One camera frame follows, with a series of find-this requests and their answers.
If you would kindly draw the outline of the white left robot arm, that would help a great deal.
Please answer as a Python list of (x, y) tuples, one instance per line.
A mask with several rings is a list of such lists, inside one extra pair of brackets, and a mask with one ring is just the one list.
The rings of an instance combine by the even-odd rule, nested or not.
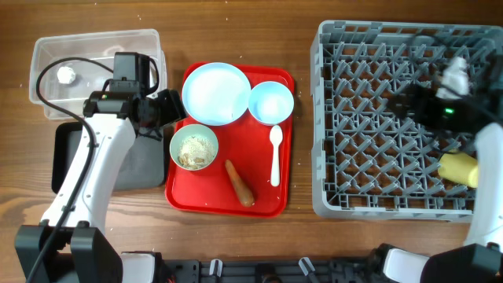
[(95, 91), (84, 103), (72, 164), (57, 197), (36, 226), (22, 225), (15, 249), (28, 282), (168, 282), (158, 252), (118, 254), (105, 218), (119, 169), (138, 129), (186, 117), (175, 90), (151, 99), (134, 92)]

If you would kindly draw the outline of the light blue bowl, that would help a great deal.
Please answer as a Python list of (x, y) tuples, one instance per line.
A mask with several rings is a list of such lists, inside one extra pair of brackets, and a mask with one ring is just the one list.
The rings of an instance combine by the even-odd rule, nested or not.
[(265, 81), (254, 86), (248, 100), (251, 115), (264, 125), (285, 121), (293, 112), (294, 97), (284, 84)]

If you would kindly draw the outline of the yellow plastic cup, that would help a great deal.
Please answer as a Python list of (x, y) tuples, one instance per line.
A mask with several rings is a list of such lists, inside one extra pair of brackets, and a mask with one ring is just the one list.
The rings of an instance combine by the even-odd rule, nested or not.
[(439, 176), (471, 188), (478, 187), (478, 161), (466, 153), (444, 154), (439, 160)]

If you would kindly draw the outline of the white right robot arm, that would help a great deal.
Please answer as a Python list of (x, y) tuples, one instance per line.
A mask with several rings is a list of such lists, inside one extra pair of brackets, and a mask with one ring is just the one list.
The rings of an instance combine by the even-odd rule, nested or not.
[(425, 257), (393, 248), (383, 274), (395, 282), (500, 282), (502, 280), (502, 57), (485, 71), (482, 89), (470, 92), (468, 63), (454, 57), (434, 87), (413, 84), (387, 107), (430, 130), (474, 136), (479, 177), (464, 245)]

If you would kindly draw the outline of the white plastic spoon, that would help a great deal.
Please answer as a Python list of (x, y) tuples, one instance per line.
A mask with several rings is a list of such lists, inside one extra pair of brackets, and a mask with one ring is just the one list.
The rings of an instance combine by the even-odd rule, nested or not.
[(270, 142), (273, 146), (273, 157), (270, 172), (270, 184), (279, 186), (280, 184), (280, 164), (279, 164), (279, 146), (282, 143), (283, 134), (279, 125), (275, 125), (270, 131)]

